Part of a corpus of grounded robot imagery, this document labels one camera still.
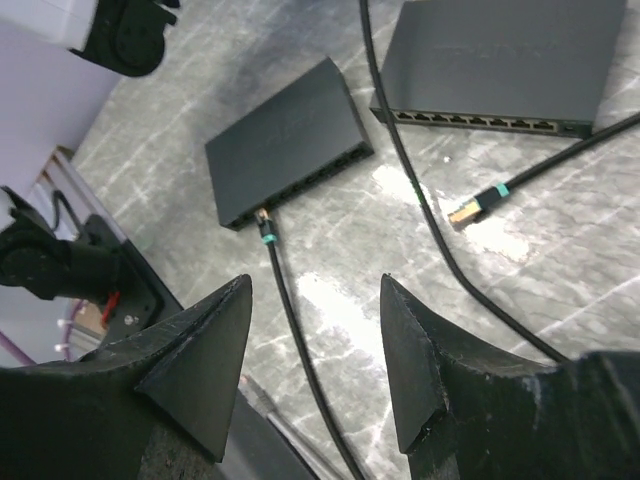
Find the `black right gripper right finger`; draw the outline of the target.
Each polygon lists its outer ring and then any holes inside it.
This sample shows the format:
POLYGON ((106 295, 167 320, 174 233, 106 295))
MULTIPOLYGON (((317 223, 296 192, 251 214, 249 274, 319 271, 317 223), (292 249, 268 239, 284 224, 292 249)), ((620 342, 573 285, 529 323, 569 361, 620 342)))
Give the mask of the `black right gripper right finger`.
POLYGON ((380 320, 399 450, 415 479, 635 479, 639 356, 546 366, 497 348, 389 275, 380 320))

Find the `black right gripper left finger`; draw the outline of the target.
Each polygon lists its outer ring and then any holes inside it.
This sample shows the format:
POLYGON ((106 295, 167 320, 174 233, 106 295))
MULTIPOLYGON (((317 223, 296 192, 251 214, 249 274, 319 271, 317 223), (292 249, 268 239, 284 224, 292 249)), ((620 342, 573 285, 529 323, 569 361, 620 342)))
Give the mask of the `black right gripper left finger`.
POLYGON ((77 361, 3 369, 2 477, 134 479, 157 430, 220 461, 251 314, 244 274, 77 361))

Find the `black network switch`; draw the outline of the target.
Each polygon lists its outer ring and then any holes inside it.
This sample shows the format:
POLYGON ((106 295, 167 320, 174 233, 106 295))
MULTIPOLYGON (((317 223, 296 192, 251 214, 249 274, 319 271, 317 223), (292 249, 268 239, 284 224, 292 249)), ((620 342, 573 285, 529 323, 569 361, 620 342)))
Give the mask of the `black network switch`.
POLYGON ((206 144, 218 222, 240 230, 373 152, 340 69, 324 58, 206 144))
POLYGON ((395 120, 587 138, 624 1, 408 1, 380 68, 395 120))

